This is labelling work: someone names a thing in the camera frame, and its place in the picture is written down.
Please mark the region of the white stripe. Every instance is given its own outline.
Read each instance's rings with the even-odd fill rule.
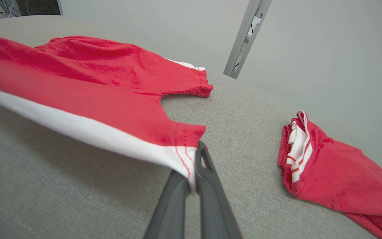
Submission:
[[[204,67],[194,67],[193,65],[191,65],[189,63],[186,63],[186,62],[174,61],[174,60],[171,60],[171,59],[168,59],[168,60],[173,61],[175,63],[178,63],[178,64],[183,65],[183,66],[188,67],[188,68],[194,68],[197,71],[204,71],[204,70],[206,70],[206,68],[204,68]]]
[[[294,159],[296,159],[296,161],[294,162],[291,159],[287,159],[286,161],[287,164],[291,165],[291,171],[298,169],[297,171],[291,173],[293,183],[300,179],[300,175],[303,173],[305,166],[313,152],[312,144],[310,143],[310,133],[309,129],[307,128],[307,115],[302,110],[300,110],[297,114],[302,124],[304,124],[304,131],[303,129],[300,129],[300,127],[298,127],[295,122],[291,122],[292,132],[288,138],[288,143],[292,143],[292,146],[288,155],[292,156]]]
[[[185,177],[188,176],[188,171],[174,146],[155,145],[93,119],[44,106],[2,91],[0,91],[0,105],[73,139],[132,158],[164,165]],[[188,181],[191,186],[195,186],[193,162],[197,149],[186,147],[188,156],[193,162],[186,155],[184,146],[178,146],[177,150],[190,170]]]

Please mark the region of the gray couch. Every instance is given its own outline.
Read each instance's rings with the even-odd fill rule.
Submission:
[[[121,33],[60,16],[0,20],[0,37],[28,46],[68,35],[128,42]],[[162,105],[175,121],[207,126],[202,141],[245,239],[374,238],[340,213],[295,199],[283,186],[277,163],[282,127],[299,108],[210,69],[207,78],[214,86],[210,97],[167,96]],[[327,122],[311,120],[349,142]],[[169,172],[0,106],[0,239],[142,238]],[[188,239],[200,237],[199,210],[199,197],[188,197]]]

